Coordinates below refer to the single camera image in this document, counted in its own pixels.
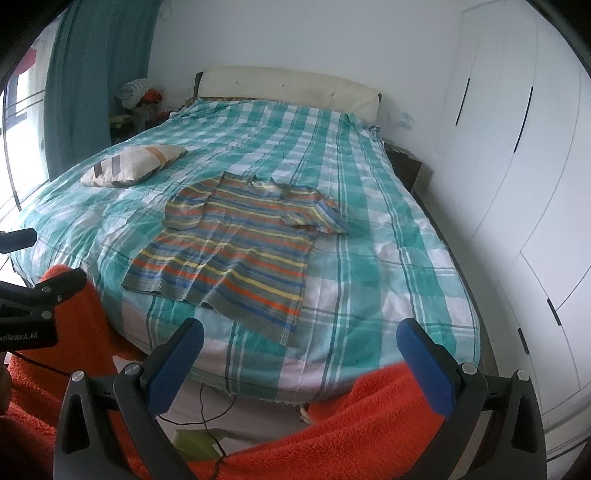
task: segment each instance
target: shirt sleeve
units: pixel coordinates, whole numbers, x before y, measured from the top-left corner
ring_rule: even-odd
[[[307,206],[293,206],[286,208],[281,220],[286,225],[303,227],[312,226],[322,233],[347,233],[347,224],[336,209],[334,201],[320,198],[316,203]]]
[[[205,205],[218,187],[222,177],[214,177],[189,185],[166,202],[162,225],[165,228],[187,230],[196,227],[205,212]]]

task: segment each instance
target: teal checkered blanket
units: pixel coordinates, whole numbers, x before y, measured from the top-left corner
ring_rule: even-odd
[[[188,153],[133,187],[79,182],[125,144],[160,143]],[[318,189],[336,201],[348,226],[348,235],[314,244],[287,346],[216,311],[121,287],[132,260],[162,230],[166,201],[224,171]],[[304,403],[344,393],[360,375],[401,360],[395,334],[407,317],[459,362],[479,358],[478,317],[449,253],[394,175],[381,142],[351,114],[199,100],[51,182],[21,212],[16,228],[27,227],[36,228],[37,244],[11,256],[27,282],[38,282],[54,264],[81,266],[115,329],[146,352],[185,318],[198,318],[206,342],[190,375],[234,394]]]

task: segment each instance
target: screw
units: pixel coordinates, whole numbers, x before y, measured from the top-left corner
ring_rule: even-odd
[[[72,373],[72,381],[79,382],[84,378],[84,372],[82,370],[78,370],[77,372]]]
[[[478,372],[478,369],[473,364],[462,364],[462,371],[466,375],[475,375]]]
[[[525,370],[518,370],[517,378],[519,378],[522,382],[527,382],[530,379],[530,375]]]
[[[129,364],[124,368],[125,375],[130,377],[139,372],[139,364]]]

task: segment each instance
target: blue gripper pad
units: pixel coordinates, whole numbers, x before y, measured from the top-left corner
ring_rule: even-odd
[[[147,408],[154,417],[172,405],[203,348],[204,338],[201,322],[186,319],[170,340],[156,347],[145,360],[145,372],[155,370],[145,385]]]
[[[415,319],[405,319],[398,324],[396,342],[431,409],[448,419],[461,386],[461,378],[455,371],[457,362],[429,338]]]

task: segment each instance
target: striped pillow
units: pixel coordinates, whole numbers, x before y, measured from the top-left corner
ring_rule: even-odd
[[[178,145],[125,147],[87,171],[80,182],[91,187],[129,187],[162,170],[187,152]]]

